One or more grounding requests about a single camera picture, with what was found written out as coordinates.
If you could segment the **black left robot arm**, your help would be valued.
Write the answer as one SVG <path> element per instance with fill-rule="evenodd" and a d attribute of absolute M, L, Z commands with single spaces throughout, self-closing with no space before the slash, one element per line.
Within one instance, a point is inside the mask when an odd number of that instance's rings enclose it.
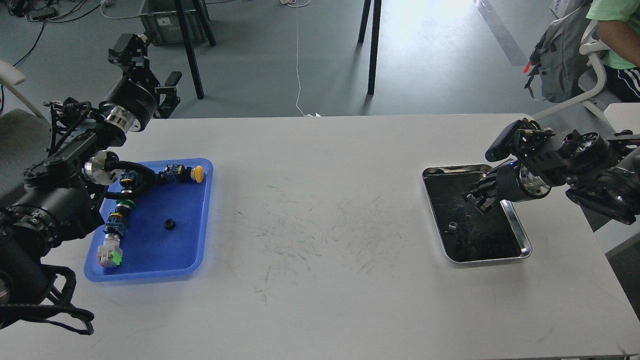
<path fill-rule="evenodd" d="M 182 73 L 173 71 L 161 85 L 151 71 L 147 49 L 154 36 L 152 30 L 124 33 L 110 48 L 109 63 L 122 77 L 98 107 L 71 97 L 45 102 L 52 137 L 47 157 L 23 171 L 25 194 L 1 210 L 2 328 L 26 321 L 93 334 L 94 314 L 72 303 L 74 271 L 41 259 L 101 227 L 104 199 L 133 200 L 157 183 L 153 170 L 109 151 L 152 118 L 169 118 L 181 101 Z"/>

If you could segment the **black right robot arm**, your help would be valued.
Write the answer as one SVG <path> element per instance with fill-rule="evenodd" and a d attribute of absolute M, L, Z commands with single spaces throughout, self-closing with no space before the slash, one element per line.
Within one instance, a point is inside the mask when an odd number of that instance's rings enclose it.
<path fill-rule="evenodd" d="M 556 132 L 522 118 L 503 129 L 485 158 L 498 166 L 461 195 L 482 214 L 500 201 L 542 199 L 564 185 L 572 203 L 608 220 L 631 225 L 639 214 L 639 136 L 631 130 Z"/>

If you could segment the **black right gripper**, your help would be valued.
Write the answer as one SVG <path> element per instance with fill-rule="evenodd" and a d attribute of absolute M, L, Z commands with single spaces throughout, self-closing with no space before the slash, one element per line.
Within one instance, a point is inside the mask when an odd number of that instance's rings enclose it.
<path fill-rule="evenodd" d="M 542 199 L 551 192 L 551 186 L 534 175 L 520 162 L 505 162 L 497 172 L 487 173 L 472 183 L 466 194 L 467 201 L 475 201 L 475 208 L 489 214 L 500 200 L 525 202 Z"/>

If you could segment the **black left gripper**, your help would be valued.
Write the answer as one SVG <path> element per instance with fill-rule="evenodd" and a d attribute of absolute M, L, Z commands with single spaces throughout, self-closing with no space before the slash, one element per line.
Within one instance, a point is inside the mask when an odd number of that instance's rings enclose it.
<path fill-rule="evenodd" d="M 124 133 L 142 132 L 151 118 L 168 119 L 181 102 L 181 71 L 172 71 L 164 85 L 150 77 L 149 40 L 144 33 L 123 33 L 108 50 L 108 62 L 120 68 L 122 78 L 100 103 L 100 113 Z"/>

